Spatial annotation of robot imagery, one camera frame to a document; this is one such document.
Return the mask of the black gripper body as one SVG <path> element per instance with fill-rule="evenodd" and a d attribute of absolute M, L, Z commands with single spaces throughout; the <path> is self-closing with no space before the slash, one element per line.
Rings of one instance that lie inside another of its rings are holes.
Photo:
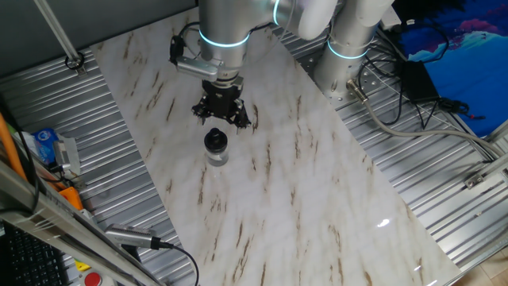
<path fill-rule="evenodd" d="M 213 116 L 233 116 L 240 111 L 242 86 L 217 87 L 209 81 L 202 82 L 205 98 L 202 100 L 203 111 Z"/>

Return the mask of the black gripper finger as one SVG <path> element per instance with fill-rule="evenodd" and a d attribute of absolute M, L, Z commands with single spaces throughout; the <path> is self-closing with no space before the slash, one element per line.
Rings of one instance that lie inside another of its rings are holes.
<path fill-rule="evenodd" d="M 243 101 L 238 101 L 234 114 L 233 124 L 237 128 L 245 129 L 251 125 Z"/>
<path fill-rule="evenodd" d="M 201 119 L 206 119 L 210 116 L 210 109 L 205 99 L 201 99 L 198 104 L 191 108 L 193 114 Z"/>

